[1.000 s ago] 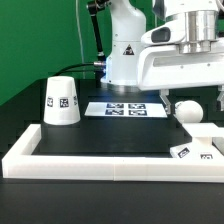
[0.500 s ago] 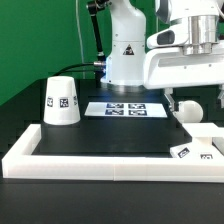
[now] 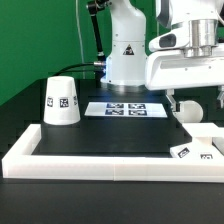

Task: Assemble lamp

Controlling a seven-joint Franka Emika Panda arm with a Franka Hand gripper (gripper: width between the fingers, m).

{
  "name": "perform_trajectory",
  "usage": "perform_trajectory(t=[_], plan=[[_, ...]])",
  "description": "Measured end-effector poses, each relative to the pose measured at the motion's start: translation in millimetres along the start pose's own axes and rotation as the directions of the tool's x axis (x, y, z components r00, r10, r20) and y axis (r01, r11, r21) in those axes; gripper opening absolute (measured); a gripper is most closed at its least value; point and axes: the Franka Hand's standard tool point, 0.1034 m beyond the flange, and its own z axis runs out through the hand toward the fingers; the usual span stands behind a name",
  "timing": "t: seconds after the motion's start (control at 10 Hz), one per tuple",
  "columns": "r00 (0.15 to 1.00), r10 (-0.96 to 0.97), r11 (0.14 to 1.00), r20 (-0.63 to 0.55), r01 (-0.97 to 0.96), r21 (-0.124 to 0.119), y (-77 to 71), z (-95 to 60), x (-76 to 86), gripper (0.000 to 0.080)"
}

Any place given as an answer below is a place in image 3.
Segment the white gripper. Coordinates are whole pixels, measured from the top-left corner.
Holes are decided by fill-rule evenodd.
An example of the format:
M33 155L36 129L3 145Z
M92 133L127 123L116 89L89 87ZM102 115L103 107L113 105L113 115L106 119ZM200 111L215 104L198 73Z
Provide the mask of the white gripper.
M217 100L224 108L224 44L214 33L169 32L151 40L149 49L146 87L166 90L174 114L180 112L180 103L173 89L219 86Z

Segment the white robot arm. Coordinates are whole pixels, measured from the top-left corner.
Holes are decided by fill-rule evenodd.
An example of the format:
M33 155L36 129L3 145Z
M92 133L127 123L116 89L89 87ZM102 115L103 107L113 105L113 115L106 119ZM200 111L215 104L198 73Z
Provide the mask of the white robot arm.
M102 82L117 89L164 90L216 86L224 107L224 43L217 38L224 0L155 0L169 31L145 41L146 17L130 0L109 0L112 52Z

